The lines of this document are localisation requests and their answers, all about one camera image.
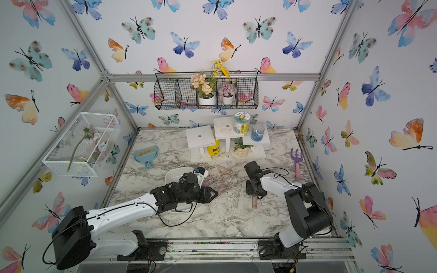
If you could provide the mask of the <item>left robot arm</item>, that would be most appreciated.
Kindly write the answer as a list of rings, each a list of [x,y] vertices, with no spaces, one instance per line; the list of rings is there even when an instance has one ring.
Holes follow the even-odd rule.
[[[207,176],[208,171],[198,167],[185,172],[177,182],[118,205],[93,210],[85,210],[82,206],[73,208],[52,233],[49,245],[53,247],[55,260],[44,263],[67,270],[93,255],[152,260],[152,246],[140,230],[127,234],[112,234],[111,230],[141,218],[160,217],[161,213],[174,210],[179,204],[189,204],[193,212],[197,204],[211,203],[219,193],[201,185]]]

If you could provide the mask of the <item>pink triangle ruler small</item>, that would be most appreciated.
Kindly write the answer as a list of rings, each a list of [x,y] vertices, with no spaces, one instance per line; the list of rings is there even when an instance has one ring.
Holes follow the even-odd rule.
[[[213,175],[208,175],[206,178],[204,178],[202,186],[209,187],[216,183],[216,179]]]

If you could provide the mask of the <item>clear triangle ruler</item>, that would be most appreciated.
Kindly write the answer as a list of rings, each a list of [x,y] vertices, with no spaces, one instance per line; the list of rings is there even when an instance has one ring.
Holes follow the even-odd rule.
[[[218,192],[215,201],[232,209],[238,207],[242,189],[242,182],[238,173],[219,176],[213,188]]]

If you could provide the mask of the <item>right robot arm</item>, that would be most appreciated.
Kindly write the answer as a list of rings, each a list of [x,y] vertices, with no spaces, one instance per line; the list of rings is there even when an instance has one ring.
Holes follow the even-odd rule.
[[[268,193],[286,202],[291,225],[277,233],[271,240],[258,241],[261,260],[305,259],[303,241],[324,229],[332,229],[333,217],[324,203],[322,194],[314,183],[295,185],[271,169],[261,169],[255,162],[244,166],[249,180],[246,193],[258,199]]]

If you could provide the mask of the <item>white plastic storage box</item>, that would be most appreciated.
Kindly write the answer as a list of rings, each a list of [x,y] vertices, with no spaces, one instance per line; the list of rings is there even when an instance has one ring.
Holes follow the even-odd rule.
[[[185,173],[194,173],[198,179],[198,183],[200,186],[202,186],[203,181],[208,177],[209,172],[208,171],[201,171],[199,167],[197,168],[192,168],[192,167],[181,167],[181,168],[176,168],[176,169],[172,169],[170,170],[166,176],[165,176],[165,184],[171,183],[171,182],[178,182],[180,180],[180,178],[185,174]],[[190,213],[192,211],[193,206],[195,205],[195,203],[180,203],[177,205],[177,207],[175,209],[169,210],[169,213]]]

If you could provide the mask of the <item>pink straight ruler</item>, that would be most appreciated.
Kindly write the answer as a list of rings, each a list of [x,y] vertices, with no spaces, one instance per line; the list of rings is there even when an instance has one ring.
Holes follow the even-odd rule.
[[[252,196],[252,208],[257,210],[258,209],[258,197]]]

